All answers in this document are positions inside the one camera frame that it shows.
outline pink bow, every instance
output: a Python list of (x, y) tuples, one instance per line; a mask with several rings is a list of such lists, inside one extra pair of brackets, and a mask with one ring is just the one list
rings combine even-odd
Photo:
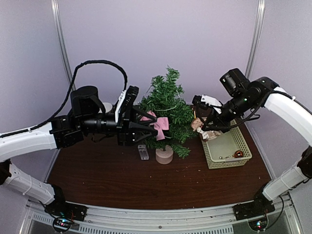
[[(148, 114), (155, 116), (155, 113), (152, 111), (147, 112)], [(141, 121), (147, 121), (150, 120), (149, 118), (143, 116)], [(157, 118), (156, 123), (151, 123), (151, 125), (154, 125), (154, 129), (158, 131), (158, 135), (156, 136), (156, 140), (163, 140), (165, 139), (165, 135), (162, 130), (169, 130), (169, 122), (167, 117), (159, 117)]]

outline black cable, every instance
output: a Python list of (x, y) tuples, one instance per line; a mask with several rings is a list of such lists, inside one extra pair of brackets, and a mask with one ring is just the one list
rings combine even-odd
[(0, 138), (9, 137), (9, 136), (20, 134), (20, 133), (26, 133), (28, 131), (32, 131), (32, 130), (38, 129), (38, 128), (42, 127), (43, 125), (47, 124), (48, 122), (50, 122), (64, 108), (64, 106), (65, 106), (65, 104), (66, 104), (66, 102), (68, 100), (68, 97), (70, 95), (70, 92), (72, 90), (72, 87), (74, 85), (78, 69), (83, 67), (84, 65), (96, 64), (96, 63), (108, 64), (108, 65), (111, 65), (111, 66), (117, 68), (123, 74), (123, 78), (124, 78), (124, 88), (123, 88), (123, 90), (125, 90), (127, 88), (127, 82), (128, 82), (127, 74), (124, 71), (124, 69), (122, 67), (120, 67), (119, 65), (117, 65), (117, 64), (115, 64), (113, 62), (107, 61), (107, 60), (88, 60), (88, 61), (85, 61), (85, 62), (81, 63), (80, 65), (78, 65), (75, 68), (74, 74), (73, 74), (73, 78), (72, 78), (72, 81), (71, 81), (71, 83), (69, 85), (69, 88), (68, 88), (65, 100), (62, 103), (62, 105), (60, 106), (60, 108), (51, 117), (49, 117), (46, 121), (44, 121), (44, 122), (42, 122), (42, 123), (40, 123), (40, 124), (30, 128), (30, 129), (23, 129), (23, 130), (19, 130), (19, 131), (15, 131), (15, 132), (6, 133), (6, 134), (1, 135)]
[(55, 225), (57, 224), (57, 221), (59, 221), (59, 220), (62, 221), (62, 222), (63, 222), (63, 220), (66, 220), (66, 224), (70, 225), (68, 228), (62, 230), (62, 231), (61, 231), (62, 233), (67, 232), (67, 231), (71, 228), (71, 226), (75, 224), (74, 222), (72, 222), (72, 221), (70, 221), (70, 220), (68, 220), (68, 219), (66, 219), (66, 218), (63, 218), (63, 217), (55, 217), (53, 214), (51, 214), (51, 213), (46, 209), (45, 205), (44, 205), (41, 201), (39, 201), (39, 202), (40, 202), (40, 204), (43, 206), (44, 211), (47, 212), (47, 213), (53, 218), (52, 227), (53, 227), (54, 231), (56, 231), (56, 232), (59, 233), (59, 230), (55, 228)]
[[(293, 99), (292, 96), (290, 96), (289, 94), (287, 93), (284, 93), (284, 92), (281, 92), (281, 91), (274, 91), (273, 92), (274, 94), (281, 94), (281, 95), (284, 95), (290, 99)], [(297, 104), (299, 104), (303, 109), (305, 109), (307, 112), (310, 113), (310, 115), (312, 115), (312, 112), (307, 108), (305, 107), (303, 104), (301, 104), (299, 101), (297, 101), (296, 99), (293, 100), (294, 102), (296, 102)]]
[(276, 219), (269, 227), (267, 227), (265, 230), (271, 228), (271, 227), (278, 221), (278, 219), (279, 219), (279, 218), (282, 216), (282, 214), (283, 214), (285, 204), (284, 204), (284, 201), (283, 201), (281, 195), (279, 196), (279, 198), (282, 200), (282, 204), (283, 204), (282, 210), (281, 210), (281, 212), (279, 213), (277, 219)]
[(232, 128), (236, 128), (238, 127), (239, 125), (243, 124), (244, 122), (248, 121), (261, 107), (261, 105), (267, 100), (268, 96), (270, 94), (272, 94), (274, 91), (270, 91), (268, 93), (266, 93), (264, 95), (264, 97), (261, 99), (261, 101), (259, 102), (259, 104), (255, 107), (255, 109), (246, 117), (244, 118), (241, 122), (237, 123), (237, 124), (234, 124), (234, 125), (231, 125), (229, 127), (223, 127), (223, 126), (211, 126), (209, 125), (209, 121), (208, 118), (206, 119), (206, 121), (203, 120), (203, 118), (200, 116), (199, 114), (199, 106), (198, 104), (196, 105), (196, 111), (197, 111), (197, 116), (198, 118), (200, 119), (200, 121), (202, 121), (202, 123), (204, 124), (204, 126), (206, 127), (206, 131), (222, 131), (222, 130), (227, 130), (227, 129), (232, 129)]
[(98, 143), (98, 142), (100, 142), (100, 141), (102, 141), (102, 140), (104, 140), (104, 139), (106, 139), (106, 138), (111, 138), (111, 137), (113, 137), (113, 136), (114, 136), (114, 135), (105, 135), (105, 136), (101, 137), (100, 139), (95, 139), (95, 135), (93, 134), (92, 137), (91, 137), (91, 141), (92, 141), (93, 143)]
[(255, 114), (253, 116), (256, 116), (256, 117), (250, 118), (248, 121), (253, 121), (253, 120), (256, 120), (256, 119), (260, 119), (260, 117), (261, 117), (261, 115), (259, 115), (259, 114)]
[(310, 181), (310, 178), (307, 179), (307, 180), (305, 180), (305, 181), (303, 181), (302, 183), (303, 183), (303, 184), (306, 184), (306, 183), (308, 183), (309, 181)]

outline plastic basket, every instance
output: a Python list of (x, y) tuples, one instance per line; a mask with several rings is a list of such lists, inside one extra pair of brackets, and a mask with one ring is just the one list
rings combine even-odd
[[(236, 121), (232, 120), (231, 125), (234, 124), (236, 124)], [(243, 166), (252, 158), (252, 153), (238, 127), (232, 128), (214, 140), (202, 141), (202, 144), (209, 169)], [(244, 157), (225, 158), (232, 156), (237, 150), (241, 150), (244, 153)]]

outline artificial pine tree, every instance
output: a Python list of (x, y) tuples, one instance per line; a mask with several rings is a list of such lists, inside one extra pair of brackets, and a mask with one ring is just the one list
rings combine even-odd
[(145, 140), (148, 148), (164, 149), (166, 145), (171, 146), (179, 157), (186, 157), (190, 150), (182, 144), (195, 133), (191, 129), (194, 119), (193, 111), (189, 105), (180, 97), (184, 93), (181, 85), (176, 81), (180, 77), (179, 71), (167, 67), (166, 76), (152, 78), (153, 90), (148, 97), (144, 97), (140, 108), (144, 111), (152, 111), (157, 117), (167, 117), (169, 130), (164, 131), (165, 139), (157, 141), (155, 137)]

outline white wall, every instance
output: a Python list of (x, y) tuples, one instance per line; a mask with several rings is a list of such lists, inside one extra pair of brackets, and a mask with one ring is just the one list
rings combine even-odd
[[(46, 120), (65, 98), (62, 65), (50, 1), (0, 1), (0, 133)], [(12, 161), (44, 180), (54, 151)], [(27, 197), (0, 186), (0, 233), (16, 234)]]
[[(312, 2), (266, 1), (263, 31), (251, 79), (268, 76), (312, 110)], [(281, 118), (261, 110), (251, 122), (276, 176), (307, 148), (304, 139)], [(292, 191), (306, 234), (312, 230), (312, 183)]]
[[(122, 66), (129, 84), (140, 88), (167, 65), (181, 73), (184, 98), (229, 96), (218, 79), (238, 67), (245, 71), (257, 0), (83, 0), (59, 1), (71, 69), (88, 59), (107, 59)], [(115, 103), (123, 87), (113, 67), (89, 65), (76, 86), (99, 88), (102, 101)]]

